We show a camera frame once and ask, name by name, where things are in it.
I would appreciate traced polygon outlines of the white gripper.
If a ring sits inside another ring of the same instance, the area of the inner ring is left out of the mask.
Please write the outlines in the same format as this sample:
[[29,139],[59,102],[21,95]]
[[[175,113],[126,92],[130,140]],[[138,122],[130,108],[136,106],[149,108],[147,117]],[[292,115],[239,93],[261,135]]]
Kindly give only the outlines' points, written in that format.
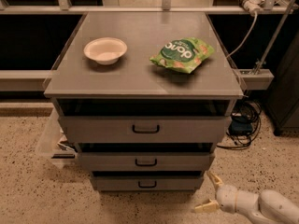
[[208,200],[194,207],[195,213],[213,213],[221,209],[223,212],[235,213],[235,201],[238,190],[232,185],[223,185],[223,181],[211,171],[206,172],[214,189],[216,189],[216,200]]

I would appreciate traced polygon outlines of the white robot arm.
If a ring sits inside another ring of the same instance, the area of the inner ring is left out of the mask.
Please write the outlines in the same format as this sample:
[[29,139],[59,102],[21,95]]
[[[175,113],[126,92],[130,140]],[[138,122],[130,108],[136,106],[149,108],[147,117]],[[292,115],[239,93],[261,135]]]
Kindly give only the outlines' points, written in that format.
[[215,199],[194,207],[195,213],[221,210],[246,217],[252,224],[299,224],[299,207],[271,189],[260,194],[224,184],[210,171],[206,172],[215,189]]

